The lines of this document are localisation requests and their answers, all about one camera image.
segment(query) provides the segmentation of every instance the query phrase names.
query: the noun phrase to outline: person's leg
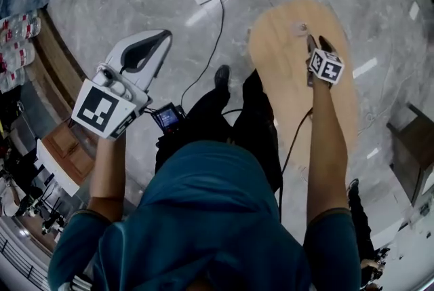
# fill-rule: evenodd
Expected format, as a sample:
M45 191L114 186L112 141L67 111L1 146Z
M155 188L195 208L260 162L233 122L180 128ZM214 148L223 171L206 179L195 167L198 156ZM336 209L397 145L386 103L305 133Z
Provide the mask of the person's leg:
M371 241L371 228L369 227L368 217L360 201L358 180L354 180L351 183L348 191L348 199L357 236L360 259L374 260L375 250Z
M155 172L177 150L190 142L198 140L226 142L231 127L222 116L222 110L231 96L228 87L229 75L229 66L221 66L214 76L215 88L193 106L180 130L159 139Z
M273 192L282 185L274 114L255 70L243 84L243 110L233 126L236 145L259 161Z

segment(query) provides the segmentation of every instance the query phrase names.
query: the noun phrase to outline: gray marble floor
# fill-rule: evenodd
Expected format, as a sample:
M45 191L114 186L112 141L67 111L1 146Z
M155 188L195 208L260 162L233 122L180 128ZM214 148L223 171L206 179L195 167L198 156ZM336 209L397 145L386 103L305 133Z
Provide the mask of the gray marble floor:
M232 67L228 109L241 106L240 83L252 71L247 51L248 29L268 8L289 0L224 0L226 22L211 68L186 95L187 110L212 88L218 66ZM434 117L433 55L429 47L431 0L318 0L337 14L349 38L354 68L376 58L377 65L355 79L359 97L359 139L350 156L348 181L361 179L365 203L375 203L399 184L388 164L391 139L385 124L411 118L403 109L412 102ZM420 12L409 17L416 1ZM167 28L174 43L150 93L158 107L180 102L183 90L202 71L218 34L220 5L201 7L194 0L51 0L49 13L69 50L88 76L121 38L150 28ZM160 131L148 116L127 132L127 197L138 203L153 177L155 143ZM378 153L367 158L375 148ZM281 148L283 158L285 151ZM285 173L283 223L298 240L305 229L307 171L288 167Z

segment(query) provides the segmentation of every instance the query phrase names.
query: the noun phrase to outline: oval wooden board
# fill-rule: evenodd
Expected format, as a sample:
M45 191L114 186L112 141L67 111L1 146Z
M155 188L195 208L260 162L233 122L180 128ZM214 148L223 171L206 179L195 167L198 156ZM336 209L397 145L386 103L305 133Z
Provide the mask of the oval wooden board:
M274 7L255 21L250 33L250 56L273 107L279 137L289 150L298 124L313 103L313 91L307 87L307 38L294 32L300 22L307 24L317 43L320 35L330 41L345 64L331 93L350 153L357 140L358 106L348 42L334 12L316 1L294 0ZM309 166L311 130L308 118L298 133L291 162Z

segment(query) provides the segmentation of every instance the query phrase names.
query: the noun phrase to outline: marble floor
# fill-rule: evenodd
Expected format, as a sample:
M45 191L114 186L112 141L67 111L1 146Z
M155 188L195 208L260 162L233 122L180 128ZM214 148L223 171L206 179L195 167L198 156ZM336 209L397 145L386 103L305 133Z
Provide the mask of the marble floor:
M184 98L187 110L213 87L214 72L221 64L232 68L228 109L241 107L240 83L252 71L248 29L261 13L284 1L289 0L224 0L226 22L220 44L210 69ZM390 119L402 124L411 118L404 109L407 102L434 117L431 0L318 1L329 5L340 19L354 68L368 61L376 64L355 78L359 138L350 155L348 181L360 179L366 204L374 205L391 193L399 197L399 183L389 169L391 138L385 125ZM414 1L420 11L412 20L409 11ZM180 102L181 93L203 70L220 26L217 0L204 6L194 0L51 0L48 10L69 50L90 77L121 38L150 28L171 30L172 49L150 88L154 107ZM127 132L126 196L133 203L138 203L154 175L155 143L160 135L148 116L141 117ZM306 170L290 164L284 176L283 223L300 241L306 227L306 175ZM399 210L405 210L405 198L398 202L402 205Z

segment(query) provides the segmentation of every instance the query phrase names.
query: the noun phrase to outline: plastic bottle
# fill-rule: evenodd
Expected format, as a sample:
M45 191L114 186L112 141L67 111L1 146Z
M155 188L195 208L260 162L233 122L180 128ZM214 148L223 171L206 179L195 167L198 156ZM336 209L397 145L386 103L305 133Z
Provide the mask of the plastic bottle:
M0 91L6 93L18 85L22 85L26 81L26 72L24 68L19 68L17 71L6 72L0 78Z
M19 23L20 21L32 20L33 18L36 18L37 16L38 16L37 10L32 10L31 12L28 12L26 14L13 15L9 18L6 18L6 20L3 21L2 29L3 29L3 31L5 29L11 29L11 28L15 27L15 25L17 23Z
M22 66L35 60L35 47L28 41L20 48L9 48L0 53L0 62L3 71L14 72Z
M39 17L17 23L14 27L5 29L0 34L0 45L15 43L34 37L41 31L41 19Z

